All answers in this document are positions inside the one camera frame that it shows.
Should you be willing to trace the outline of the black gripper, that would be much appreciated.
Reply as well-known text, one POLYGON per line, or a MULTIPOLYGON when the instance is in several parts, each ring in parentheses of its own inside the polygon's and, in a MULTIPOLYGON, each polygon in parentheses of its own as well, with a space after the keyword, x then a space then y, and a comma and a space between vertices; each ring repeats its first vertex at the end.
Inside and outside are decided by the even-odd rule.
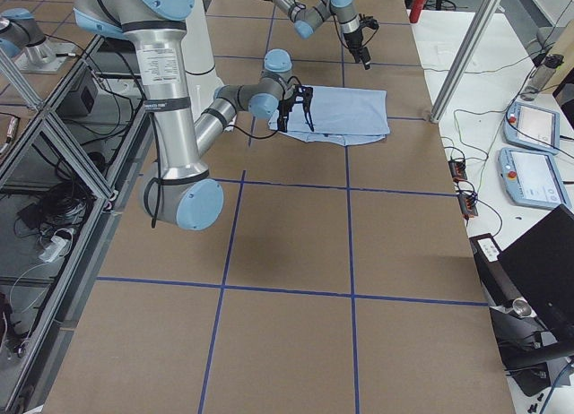
POLYGON ((277 130, 286 133, 288 130, 288 122, 290 113, 296 103, 295 98, 288 98, 279 101, 278 117, 276 120, 277 130))
POLYGON ((356 64, 363 64, 365 70, 370 69, 370 52, 363 45, 362 26, 353 31, 343 33, 344 42, 356 64))

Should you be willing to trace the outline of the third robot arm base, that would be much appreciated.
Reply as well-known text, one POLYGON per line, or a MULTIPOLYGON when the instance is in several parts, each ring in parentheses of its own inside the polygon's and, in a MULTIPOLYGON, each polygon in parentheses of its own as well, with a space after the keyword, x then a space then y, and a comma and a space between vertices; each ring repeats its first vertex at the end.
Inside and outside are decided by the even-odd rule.
POLYGON ((24 73, 55 74, 65 61, 25 8, 1 12, 1 49, 24 73))

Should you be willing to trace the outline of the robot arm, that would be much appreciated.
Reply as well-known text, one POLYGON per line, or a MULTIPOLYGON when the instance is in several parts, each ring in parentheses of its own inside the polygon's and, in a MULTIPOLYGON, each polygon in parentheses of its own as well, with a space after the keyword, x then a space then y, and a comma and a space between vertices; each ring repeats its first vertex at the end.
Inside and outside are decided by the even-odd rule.
POLYGON ((274 3, 294 25, 295 31, 303 39, 308 39, 323 23, 335 19, 338 27, 337 37, 349 51, 356 64, 370 69, 368 41, 363 30, 378 30, 378 21, 359 13, 354 0, 318 0, 315 5, 306 6, 300 0, 269 0, 274 3))
POLYGON ((157 151, 140 203, 153 222, 186 230, 211 226, 224 203, 203 155, 238 113, 269 119, 294 93, 291 57, 272 49, 257 83, 216 89, 212 103, 194 116, 182 42, 188 17, 203 9, 202 0, 74 0, 81 28, 135 47, 143 108, 151 117, 157 151))

